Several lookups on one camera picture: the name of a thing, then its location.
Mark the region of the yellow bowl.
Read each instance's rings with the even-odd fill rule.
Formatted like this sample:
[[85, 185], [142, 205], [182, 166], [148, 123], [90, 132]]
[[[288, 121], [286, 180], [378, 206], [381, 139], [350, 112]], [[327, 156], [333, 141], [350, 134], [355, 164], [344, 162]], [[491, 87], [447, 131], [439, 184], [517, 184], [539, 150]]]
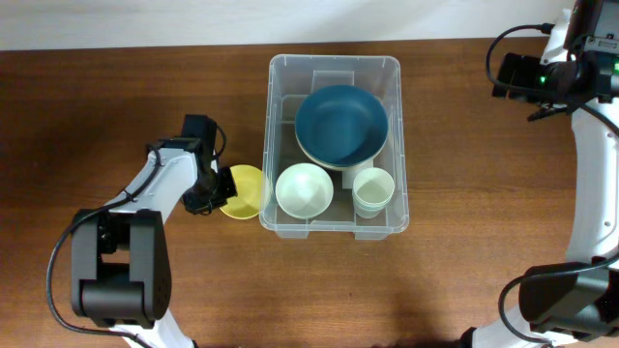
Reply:
[[260, 213], [263, 173], [248, 164], [230, 167], [237, 195], [227, 199], [221, 211], [230, 218], [246, 220]]

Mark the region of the white bowl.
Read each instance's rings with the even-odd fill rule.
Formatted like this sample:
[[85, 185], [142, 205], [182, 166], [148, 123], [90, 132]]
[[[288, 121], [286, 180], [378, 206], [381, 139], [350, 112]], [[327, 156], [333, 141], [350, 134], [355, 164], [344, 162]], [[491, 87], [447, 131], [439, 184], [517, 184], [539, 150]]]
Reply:
[[277, 201], [285, 207], [326, 207], [334, 197], [334, 184], [326, 170], [311, 163], [287, 167], [276, 181]]

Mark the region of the green bowl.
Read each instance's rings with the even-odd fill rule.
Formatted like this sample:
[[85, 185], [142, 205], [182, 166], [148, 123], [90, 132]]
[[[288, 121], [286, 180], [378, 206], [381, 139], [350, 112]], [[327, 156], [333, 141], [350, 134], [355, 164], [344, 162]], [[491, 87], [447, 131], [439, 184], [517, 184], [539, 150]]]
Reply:
[[304, 206], [304, 207], [285, 207], [281, 206], [281, 209], [289, 216], [297, 219], [310, 219], [316, 218], [319, 215], [323, 214], [327, 208], [326, 207], [314, 207], [314, 206]]

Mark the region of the cream plate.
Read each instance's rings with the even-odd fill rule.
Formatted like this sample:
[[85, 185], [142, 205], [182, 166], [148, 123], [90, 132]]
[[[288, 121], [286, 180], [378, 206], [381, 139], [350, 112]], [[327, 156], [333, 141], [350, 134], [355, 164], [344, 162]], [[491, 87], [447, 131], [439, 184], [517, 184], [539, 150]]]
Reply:
[[369, 165], [369, 163], [371, 161], [373, 161], [385, 148], [385, 144], [383, 144], [383, 146], [373, 155], [371, 155], [368, 159], [365, 159], [363, 161], [360, 161], [358, 163], [355, 163], [354, 165], [347, 165], [347, 166], [342, 166], [342, 165], [332, 165], [329, 164], [327, 162], [321, 161], [315, 157], [313, 157], [305, 148], [304, 146], [301, 144], [301, 141], [299, 140], [298, 137], [296, 137], [297, 143], [299, 145], [299, 148], [301, 149], [301, 151], [314, 163], [327, 168], [329, 170], [335, 170], [335, 171], [349, 171], [349, 170], [357, 170], [357, 169], [361, 169], [362, 167], [366, 167]]

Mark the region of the dark blue plate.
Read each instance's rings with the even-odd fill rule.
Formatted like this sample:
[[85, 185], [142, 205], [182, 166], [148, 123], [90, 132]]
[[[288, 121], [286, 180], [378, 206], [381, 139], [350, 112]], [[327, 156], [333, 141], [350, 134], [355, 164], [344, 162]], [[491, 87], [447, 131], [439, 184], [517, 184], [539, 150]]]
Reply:
[[295, 116], [295, 135], [315, 158], [354, 165], [387, 142], [389, 117], [373, 94], [351, 85], [333, 85], [308, 95]]

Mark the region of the grey cup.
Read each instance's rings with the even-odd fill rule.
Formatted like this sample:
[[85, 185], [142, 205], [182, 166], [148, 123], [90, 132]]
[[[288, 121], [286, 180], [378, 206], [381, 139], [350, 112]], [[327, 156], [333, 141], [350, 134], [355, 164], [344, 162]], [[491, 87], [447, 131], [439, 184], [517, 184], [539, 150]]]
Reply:
[[358, 200], [354, 200], [353, 204], [354, 204], [355, 213], [361, 218], [375, 218], [386, 207], [386, 203], [370, 204], [370, 203], [358, 201]]

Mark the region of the white cup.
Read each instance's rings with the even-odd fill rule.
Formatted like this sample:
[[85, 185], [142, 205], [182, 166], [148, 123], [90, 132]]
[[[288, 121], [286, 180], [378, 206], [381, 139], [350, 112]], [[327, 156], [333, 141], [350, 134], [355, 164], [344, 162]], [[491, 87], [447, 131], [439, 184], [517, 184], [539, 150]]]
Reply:
[[352, 193], [359, 195], [392, 195], [396, 184], [393, 177], [384, 169], [373, 167], [362, 171], [354, 180]]

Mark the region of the green cup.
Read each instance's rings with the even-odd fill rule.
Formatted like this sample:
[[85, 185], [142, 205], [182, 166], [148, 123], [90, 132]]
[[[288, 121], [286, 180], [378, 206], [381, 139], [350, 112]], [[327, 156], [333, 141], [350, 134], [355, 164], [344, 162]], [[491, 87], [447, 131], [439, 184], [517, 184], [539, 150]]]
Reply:
[[356, 209], [365, 211], [380, 211], [383, 210], [391, 201], [392, 195], [384, 194], [353, 194], [353, 202]]

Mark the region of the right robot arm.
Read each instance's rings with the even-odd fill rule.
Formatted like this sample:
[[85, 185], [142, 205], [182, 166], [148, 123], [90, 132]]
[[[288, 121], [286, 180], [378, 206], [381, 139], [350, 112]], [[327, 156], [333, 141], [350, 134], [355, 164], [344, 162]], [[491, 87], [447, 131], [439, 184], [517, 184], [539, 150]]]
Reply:
[[498, 299], [499, 320], [460, 347], [560, 347], [618, 335], [618, 4], [577, 0], [553, 24], [542, 57], [507, 54], [488, 72], [496, 98], [538, 106], [530, 121], [571, 119], [575, 219], [566, 260], [534, 266]]

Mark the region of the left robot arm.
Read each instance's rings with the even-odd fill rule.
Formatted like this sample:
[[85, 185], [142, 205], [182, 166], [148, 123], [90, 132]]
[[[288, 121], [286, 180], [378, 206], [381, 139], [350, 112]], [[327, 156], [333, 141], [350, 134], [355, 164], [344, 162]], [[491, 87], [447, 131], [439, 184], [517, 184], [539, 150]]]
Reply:
[[71, 306], [92, 334], [132, 347], [193, 347], [169, 309], [172, 276], [164, 224], [177, 204], [207, 215], [236, 193], [217, 167], [210, 140], [174, 137], [146, 151], [141, 170], [100, 208], [82, 210], [69, 229]]

